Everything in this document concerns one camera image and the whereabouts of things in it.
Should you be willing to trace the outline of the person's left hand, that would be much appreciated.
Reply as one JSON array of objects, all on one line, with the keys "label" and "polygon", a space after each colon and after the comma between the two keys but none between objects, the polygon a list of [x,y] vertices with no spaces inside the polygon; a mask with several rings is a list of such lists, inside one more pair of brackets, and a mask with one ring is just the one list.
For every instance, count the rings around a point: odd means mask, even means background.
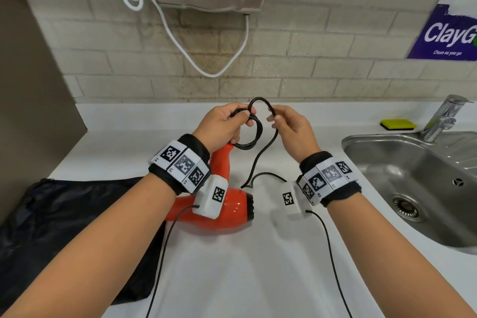
[{"label": "person's left hand", "polygon": [[240,129],[243,125],[253,126],[253,121],[249,120],[248,111],[242,111],[236,116],[228,118],[225,114],[224,105],[221,105],[212,108],[204,116],[192,135],[212,154],[229,142],[232,144],[238,143],[240,141]]}]

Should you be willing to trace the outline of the orange hair dryer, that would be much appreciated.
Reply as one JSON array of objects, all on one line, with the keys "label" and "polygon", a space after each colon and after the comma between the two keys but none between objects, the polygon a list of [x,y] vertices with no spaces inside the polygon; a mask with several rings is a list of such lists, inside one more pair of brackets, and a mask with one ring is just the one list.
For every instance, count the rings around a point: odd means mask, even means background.
[{"label": "orange hair dryer", "polygon": [[[230,152],[234,146],[231,143],[215,151],[210,160],[211,172],[230,178]],[[194,227],[213,232],[224,232],[238,229],[254,219],[253,196],[243,190],[228,187],[224,198],[223,207],[217,219],[209,219],[193,213],[195,196],[187,195],[177,197],[165,221],[172,222],[178,218],[179,222],[193,225]]]}]

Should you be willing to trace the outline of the chrome faucet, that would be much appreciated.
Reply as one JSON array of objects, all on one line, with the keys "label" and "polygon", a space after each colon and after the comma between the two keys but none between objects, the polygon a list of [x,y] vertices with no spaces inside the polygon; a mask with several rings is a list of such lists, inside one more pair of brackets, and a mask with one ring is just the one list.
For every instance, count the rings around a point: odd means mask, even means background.
[{"label": "chrome faucet", "polygon": [[448,95],[436,113],[419,133],[419,139],[425,143],[434,143],[445,130],[456,124],[456,115],[467,103],[474,103],[460,95]]}]

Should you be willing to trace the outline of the stainless steel sink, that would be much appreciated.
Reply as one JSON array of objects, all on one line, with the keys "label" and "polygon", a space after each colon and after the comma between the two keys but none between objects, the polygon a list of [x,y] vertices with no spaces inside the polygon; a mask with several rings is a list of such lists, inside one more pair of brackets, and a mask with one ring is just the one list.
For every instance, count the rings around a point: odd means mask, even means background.
[{"label": "stainless steel sink", "polygon": [[354,135],[342,147],[408,225],[477,255],[477,132],[444,132],[433,143],[416,133]]}]

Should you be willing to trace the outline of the purple wall sign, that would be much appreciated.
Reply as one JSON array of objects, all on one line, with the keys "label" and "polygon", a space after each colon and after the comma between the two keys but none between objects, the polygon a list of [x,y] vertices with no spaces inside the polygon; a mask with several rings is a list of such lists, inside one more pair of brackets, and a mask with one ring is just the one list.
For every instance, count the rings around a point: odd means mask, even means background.
[{"label": "purple wall sign", "polygon": [[407,59],[477,61],[477,0],[438,0]]}]

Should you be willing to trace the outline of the black fabric bag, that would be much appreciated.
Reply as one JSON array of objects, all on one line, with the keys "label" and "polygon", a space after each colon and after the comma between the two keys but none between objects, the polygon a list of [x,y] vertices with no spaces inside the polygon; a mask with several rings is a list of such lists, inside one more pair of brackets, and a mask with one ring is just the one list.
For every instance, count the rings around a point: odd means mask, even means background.
[{"label": "black fabric bag", "polygon": [[[68,243],[141,179],[42,179],[27,188],[0,224],[0,316]],[[111,305],[137,302],[156,292],[164,235],[165,221]]]}]

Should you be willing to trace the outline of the person's right hand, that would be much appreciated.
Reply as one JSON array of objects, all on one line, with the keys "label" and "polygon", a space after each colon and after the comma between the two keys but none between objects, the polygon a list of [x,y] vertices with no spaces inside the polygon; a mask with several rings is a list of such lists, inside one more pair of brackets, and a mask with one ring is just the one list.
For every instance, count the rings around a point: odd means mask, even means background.
[{"label": "person's right hand", "polygon": [[321,152],[310,122],[297,111],[294,118],[278,116],[267,118],[267,121],[272,122],[272,128],[278,131],[285,150],[297,163]]}]

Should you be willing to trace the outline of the person's right forearm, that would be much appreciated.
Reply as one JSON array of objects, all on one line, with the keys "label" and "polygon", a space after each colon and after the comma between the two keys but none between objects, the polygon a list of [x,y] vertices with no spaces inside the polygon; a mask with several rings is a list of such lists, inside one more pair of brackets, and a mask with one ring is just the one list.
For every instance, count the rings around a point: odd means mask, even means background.
[{"label": "person's right forearm", "polygon": [[361,194],[327,209],[386,318],[477,318],[438,270]]}]

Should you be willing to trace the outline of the yellow green sponge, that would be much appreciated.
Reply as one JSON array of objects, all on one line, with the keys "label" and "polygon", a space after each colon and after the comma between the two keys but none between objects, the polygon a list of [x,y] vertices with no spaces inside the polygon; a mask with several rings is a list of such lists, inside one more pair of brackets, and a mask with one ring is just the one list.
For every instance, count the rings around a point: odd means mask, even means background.
[{"label": "yellow green sponge", "polygon": [[380,121],[380,126],[388,131],[413,131],[417,128],[417,125],[408,119],[384,119]]}]

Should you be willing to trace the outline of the black wristband with marker tiles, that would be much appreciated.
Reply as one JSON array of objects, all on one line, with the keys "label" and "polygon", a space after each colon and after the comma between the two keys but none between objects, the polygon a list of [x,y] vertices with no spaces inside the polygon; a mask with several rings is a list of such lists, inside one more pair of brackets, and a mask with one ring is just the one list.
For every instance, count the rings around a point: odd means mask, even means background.
[{"label": "black wristband with marker tiles", "polygon": [[149,173],[163,180],[176,195],[195,195],[211,175],[210,152],[191,134],[172,140],[150,160]]},{"label": "black wristband with marker tiles", "polygon": [[316,152],[300,163],[297,185],[312,206],[327,207],[331,201],[345,200],[361,193],[356,173],[330,152]]}]

